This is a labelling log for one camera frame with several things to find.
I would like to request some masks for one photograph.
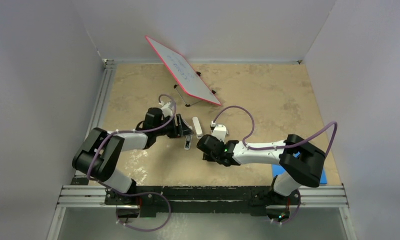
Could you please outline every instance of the white marker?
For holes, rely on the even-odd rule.
[[[198,121],[198,117],[193,117],[192,123],[194,124],[195,134],[197,135],[197,138],[200,139],[203,136],[203,130],[201,130],[201,125]]]

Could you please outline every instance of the floor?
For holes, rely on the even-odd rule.
[[[295,64],[193,64],[222,106],[200,102],[185,107],[176,83],[162,64],[120,64],[111,89],[107,114],[102,128],[129,130],[144,119],[150,107],[159,107],[157,97],[170,94],[177,102],[177,112],[192,125],[198,117],[204,132],[210,121],[224,107],[239,105],[254,116],[256,128],[250,143],[283,140],[287,134],[306,138],[323,127],[310,80],[304,65]],[[194,98],[184,96],[187,102]],[[229,129],[226,140],[241,140],[251,130],[250,118],[241,110],[229,109],[217,121]],[[123,152],[117,168],[139,185],[269,185],[272,168],[267,164],[224,167],[202,160],[193,137],[190,150],[184,150],[184,139],[158,137],[147,150]],[[321,135],[312,141],[326,150],[328,140]],[[340,179],[332,153],[324,165],[329,185]]]
[[[130,223],[139,228],[155,228],[167,217],[138,218]],[[338,208],[301,208],[299,214],[282,227],[270,224],[267,217],[249,214],[173,213],[158,231],[141,232],[116,224],[115,209],[109,207],[68,208],[60,240],[346,240],[347,232]]]

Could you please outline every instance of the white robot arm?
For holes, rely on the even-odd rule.
[[[170,102],[160,104],[161,108],[148,109],[145,119],[138,123],[134,131],[152,130],[170,119],[173,115],[172,104]],[[98,127],[92,129],[73,158],[73,168],[86,174],[101,142],[109,134],[111,131]],[[185,149],[187,149],[191,143],[192,134],[192,128],[180,114],[176,114],[169,124],[158,130],[146,133],[117,133],[110,138],[100,156],[95,160],[91,176],[121,193],[131,193],[135,191],[136,182],[116,169],[120,152],[148,149],[156,142],[158,136],[164,135],[171,139],[186,137]]]
[[[277,175],[272,183],[272,190],[282,196],[290,195],[301,185],[318,187],[323,170],[325,153],[312,145],[305,143],[295,148],[276,148],[302,141],[297,135],[290,134],[286,140],[269,143],[247,143],[237,140],[224,143],[227,129],[224,125],[214,127],[211,135],[203,136],[197,148],[203,154],[203,159],[217,162],[226,167],[243,164],[274,164],[281,165],[286,172]],[[274,149],[251,150],[253,148],[273,147]],[[300,152],[298,158],[293,155]]]

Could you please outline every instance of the whiteboard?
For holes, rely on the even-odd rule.
[[[182,55],[148,36],[145,36],[145,38],[186,94],[212,104],[221,105]]]

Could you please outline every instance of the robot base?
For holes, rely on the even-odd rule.
[[[136,193],[156,192],[170,202],[173,213],[250,214],[274,218],[285,211],[288,198],[298,204],[298,195],[287,197],[269,191],[271,186],[137,186]],[[141,218],[153,218],[168,211],[165,201],[156,195],[123,197],[108,191],[106,205],[140,205]]]

